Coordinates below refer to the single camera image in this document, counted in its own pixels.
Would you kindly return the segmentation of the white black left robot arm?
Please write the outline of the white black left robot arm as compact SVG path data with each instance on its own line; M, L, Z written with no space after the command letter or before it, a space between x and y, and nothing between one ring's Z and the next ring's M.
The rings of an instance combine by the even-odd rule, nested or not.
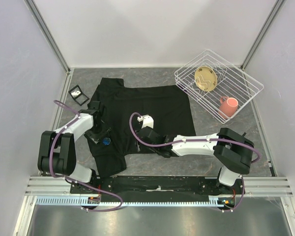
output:
M77 162L75 143L81 136L85 136L94 145L108 146L111 143L111 129L101 118L104 106L99 101L92 101L87 109L77 112L60 101L54 102L72 111L75 116L64 126L42 133L38 169L52 177L68 177L80 181L83 190L94 193L98 188L98 181L94 179L96 172Z

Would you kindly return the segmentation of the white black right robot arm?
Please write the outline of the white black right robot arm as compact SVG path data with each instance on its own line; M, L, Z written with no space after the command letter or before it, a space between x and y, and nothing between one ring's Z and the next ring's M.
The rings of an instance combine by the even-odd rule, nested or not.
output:
M219 171L215 187L223 194L233 188L240 175L250 172L254 153L257 154L257 160L260 158L252 141L229 128L221 128L218 133L206 136L162 136L147 126L133 132L133 135L139 144L165 158L187 155L216 157L223 167Z

